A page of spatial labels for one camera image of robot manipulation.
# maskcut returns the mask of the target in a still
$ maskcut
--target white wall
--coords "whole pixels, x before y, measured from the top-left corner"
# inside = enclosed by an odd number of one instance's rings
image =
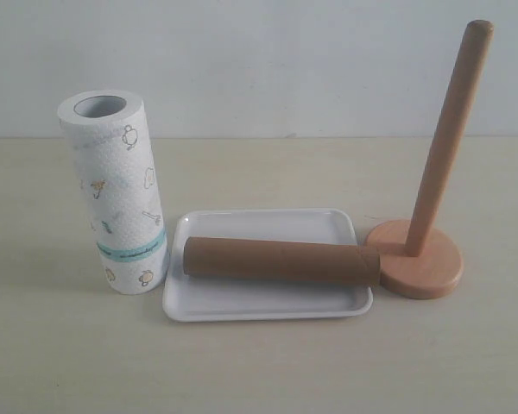
[[[469,20],[496,25],[472,135],[518,135],[518,0],[0,0],[0,136],[80,91],[154,136],[431,135]]]

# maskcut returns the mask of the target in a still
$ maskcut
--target paper towel roll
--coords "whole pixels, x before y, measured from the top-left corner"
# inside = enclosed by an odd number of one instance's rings
[[[126,91],[89,91],[58,108],[90,212],[105,276],[135,294],[158,286],[169,254],[144,104]]]

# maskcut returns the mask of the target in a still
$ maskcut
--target round wooden base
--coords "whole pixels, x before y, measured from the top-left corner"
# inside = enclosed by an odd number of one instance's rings
[[[432,229],[418,257],[405,253],[409,220],[385,222],[367,236],[366,245],[378,248],[381,284],[407,298],[433,299],[452,292],[463,274],[463,259],[455,243]]]

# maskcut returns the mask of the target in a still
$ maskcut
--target cardboard tube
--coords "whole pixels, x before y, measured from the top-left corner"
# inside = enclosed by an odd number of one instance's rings
[[[355,245],[189,237],[183,267],[197,277],[380,283],[379,253]]]

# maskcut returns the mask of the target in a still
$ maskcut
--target rectangular tray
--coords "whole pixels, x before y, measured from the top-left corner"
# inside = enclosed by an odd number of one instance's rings
[[[284,281],[194,278],[182,270],[189,236],[285,242],[357,244],[350,218],[340,210],[195,211],[183,216],[174,234],[163,309],[177,321],[235,321],[354,317],[372,305],[367,286]]]

